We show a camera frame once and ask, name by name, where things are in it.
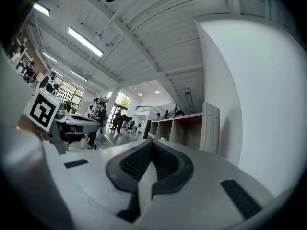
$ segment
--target cabinet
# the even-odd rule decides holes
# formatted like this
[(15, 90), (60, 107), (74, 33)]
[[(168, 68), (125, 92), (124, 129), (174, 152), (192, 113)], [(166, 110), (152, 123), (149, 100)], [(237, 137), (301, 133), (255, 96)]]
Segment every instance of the cabinet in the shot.
[(153, 121), (150, 128), (155, 139), (167, 140), (194, 149), (217, 153), (220, 133), (219, 109), (203, 104), (203, 112), (183, 117)]

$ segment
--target ceiling light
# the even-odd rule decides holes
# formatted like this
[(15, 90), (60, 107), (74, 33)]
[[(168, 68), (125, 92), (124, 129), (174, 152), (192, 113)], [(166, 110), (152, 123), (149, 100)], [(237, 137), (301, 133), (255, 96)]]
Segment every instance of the ceiling light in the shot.
[(71, 73), (77, 75), (79, 78), (82, 78), (85, 81), (88, 81), (87, 79), (85, 79), (84, 77), (80, 76), (78, 73), (74, 72), (73, 70), (71, 70)]
[(55, 62), (58, 62), (56, 59), (52, 58), (50, 55), (47, 55), (45, 52), (43, 52), (43, 55), (47, 56), (48, 58), (52, 59)]
[(33, 5), (33, 8), (41, 11), (42, 13), (44, 13), (46, 16), (49, 16), (50, 15), (50, 9), (46, 8), (45, 6), (39, 4), (39, 3), (35, 3)]
[(186, 95), (186, 99), (187, 99), (189, 107), (193, 107), (193, 101), (192, 101), (191, 93), (185, 93), (185, 95)]
[(82, 87), (82, 86), (80, 86), (79, 84), (76, 84), (76, 83), (74, 83), (74, 82), (72, 82), (74, 85), (77, 85), (77, 86), (79, 86), (80, 88), (83, 88), (84, 89), (84, 87)]
[(63, 77), (63, 75), (62, 74), (59, 74), (57, 71), (55, 71), (54, 69), (51, 69), (51, 70), (53, 70), (56, 74), (58, 74), (58, 75), (60, 75), (61, 77)]
[(81, 34), (76, 32), (74, 29), (71, 27), (68, 28), (68, 33), (72, 35), (75, 39), (77, 39), (80, 43), (84, 44), (87, 46), (90, 50), (92, 50), (95, 54), (97, 54), (99, 57), (102, 56), (103, 52), (97, 48), (94, 44), (92, 44), (90, 41), (88, 41), (85, 37), (83, 37)]

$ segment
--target ceiling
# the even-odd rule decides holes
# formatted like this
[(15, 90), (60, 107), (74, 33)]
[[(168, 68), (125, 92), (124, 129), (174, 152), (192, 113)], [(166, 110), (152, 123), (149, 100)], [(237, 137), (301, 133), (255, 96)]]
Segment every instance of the ceiling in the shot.
[(171, 99), (168, 92), (157, 80), (135, 84), (124, 88), (124, 90), (128, 93), (131, 93), (132, 95), (137, 96), (140, 100), (148, 96), (168, 97), (169, 99)]
[[(146, 94), (160, 87), (161, 94), (169, 94), (180, 109), (201, 112), (203, 60), (193, 19), (229, 14), (229, 1), (40, 0), (50, 9), (50, 16), (33, 11), (28, 28), (39, 50), (58, 60), (57, 64), (46, 60), (46, 64), (95, 92), (110, 92), (121, 86), (128, 92), (135, 92), (136, 87)], [(239, 0), (239, 6), (239, 12), (246, 15), (265, 16), (265, 0)], [(103, 55), (92, 54), (68, 34), (70, 26)], [(36, 28), (41, 39), (33, 37)], [(89, 81), (82, 82), (70, 69)], [(193, 108), (185, 98), (188, 88)]]

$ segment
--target black mesh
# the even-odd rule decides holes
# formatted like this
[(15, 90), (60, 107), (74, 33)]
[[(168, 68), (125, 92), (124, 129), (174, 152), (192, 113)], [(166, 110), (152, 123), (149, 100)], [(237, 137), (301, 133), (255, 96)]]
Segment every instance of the black mesh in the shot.
[(140, 181), (151, 162), (151, 143), (125, 158), (120, 166), (124, 172)]
[(193, 176), (194, 166), (187, 155), (156, 140), (110, 159), (106, 174), (117, 189), (137, 194), (138, 183), (151, 161), (158, 179), (152, 186), (152, 196), (178, 192)]
[(168, 177), (179, 167), (178, 158), (157, 144), (153, 143), (151, 156), (157, 170), (158, 180)]

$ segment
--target railing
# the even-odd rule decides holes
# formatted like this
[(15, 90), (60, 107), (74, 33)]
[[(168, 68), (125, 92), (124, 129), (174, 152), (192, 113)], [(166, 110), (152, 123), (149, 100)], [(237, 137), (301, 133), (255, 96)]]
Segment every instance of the railing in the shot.
[(137, 106), (135, 111), (137, 112), (149, 112), (151, 106)]
[(175, 114), (175, 110), (173, 109), (170, 113), (167, 114), (167, 118), (172, 118), (174, 114)]

